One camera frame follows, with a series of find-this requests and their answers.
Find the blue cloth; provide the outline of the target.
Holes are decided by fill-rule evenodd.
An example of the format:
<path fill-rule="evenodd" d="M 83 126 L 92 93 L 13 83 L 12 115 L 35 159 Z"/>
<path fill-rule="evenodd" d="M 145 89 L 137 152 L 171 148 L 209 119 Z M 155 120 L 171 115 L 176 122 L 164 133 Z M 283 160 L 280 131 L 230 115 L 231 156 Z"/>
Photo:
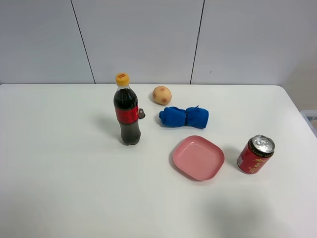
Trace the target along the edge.
<path fill-rule="evenodd" d="M 164 126 L 173 128 L 189 126 L 204 129 L 209 120 L 209 112 L 199 107 L 187 109 L 166 107 L 158 116 Z"/>

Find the small dark brown object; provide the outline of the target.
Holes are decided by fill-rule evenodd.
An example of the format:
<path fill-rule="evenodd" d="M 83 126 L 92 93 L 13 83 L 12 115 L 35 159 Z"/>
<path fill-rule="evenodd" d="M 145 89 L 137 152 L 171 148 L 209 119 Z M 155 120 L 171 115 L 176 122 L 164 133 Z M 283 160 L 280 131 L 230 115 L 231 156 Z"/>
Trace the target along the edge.
<path fill-rule="evenodd" d="M 139 112 L 139 119 L 143 119 L 146 116 L 143 109 L 140 108 L 138 112 Z"/>

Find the yellow potato with red spots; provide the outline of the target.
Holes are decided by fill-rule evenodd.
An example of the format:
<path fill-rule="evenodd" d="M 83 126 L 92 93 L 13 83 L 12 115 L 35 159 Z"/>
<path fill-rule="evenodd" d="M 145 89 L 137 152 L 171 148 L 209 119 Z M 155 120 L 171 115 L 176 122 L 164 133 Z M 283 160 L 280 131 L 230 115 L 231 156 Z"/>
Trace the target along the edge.
<path fill-rule="evenodd" d="M 172 99 L 171 91 L 165 86 L 158 86 L 152 92 L 153 100 L 160 105 L 168 105 Z"/>

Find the cola bottle yellow cap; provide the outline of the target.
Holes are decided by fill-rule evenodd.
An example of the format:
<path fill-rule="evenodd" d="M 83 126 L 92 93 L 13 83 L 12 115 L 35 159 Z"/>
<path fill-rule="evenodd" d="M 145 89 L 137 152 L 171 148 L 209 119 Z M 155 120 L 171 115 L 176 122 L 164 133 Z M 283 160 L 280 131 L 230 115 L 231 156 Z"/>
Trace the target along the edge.
<path fill-rule="evenodd" d="M 139 129 L 139 107 L 136 93 L 130 88 L 127 73 L 119 73 L 115 77 L 117 91 L 113 98 L 120 135 L 125 145 L 136 145 L 141 138 Z"/>

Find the pink square plate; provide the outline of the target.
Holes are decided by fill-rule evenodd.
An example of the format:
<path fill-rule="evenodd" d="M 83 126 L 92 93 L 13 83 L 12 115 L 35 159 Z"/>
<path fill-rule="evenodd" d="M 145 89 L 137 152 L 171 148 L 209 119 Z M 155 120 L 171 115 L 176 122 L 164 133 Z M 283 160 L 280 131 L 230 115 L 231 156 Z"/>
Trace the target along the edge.
<path fill-rule="evenodd" d="M 225 161 L 223 151 L 197 135 L 185 138 L 172 154 L 179 171 L 197 181 L 207 181 L 216 176 Z"/>

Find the red drink can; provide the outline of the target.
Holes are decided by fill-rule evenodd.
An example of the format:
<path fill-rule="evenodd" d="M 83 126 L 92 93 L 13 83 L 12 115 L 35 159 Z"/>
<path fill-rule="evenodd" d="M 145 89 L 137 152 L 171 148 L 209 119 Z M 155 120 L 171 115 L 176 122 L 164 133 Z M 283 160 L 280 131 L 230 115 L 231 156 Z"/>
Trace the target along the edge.
<path fill-rule="evenodd" d="M 246 174 L 256 174 L 273 156 L 274 141 L 264 135 L 255 135 L 248 140 L 237 159 L 240 170 Z"/>

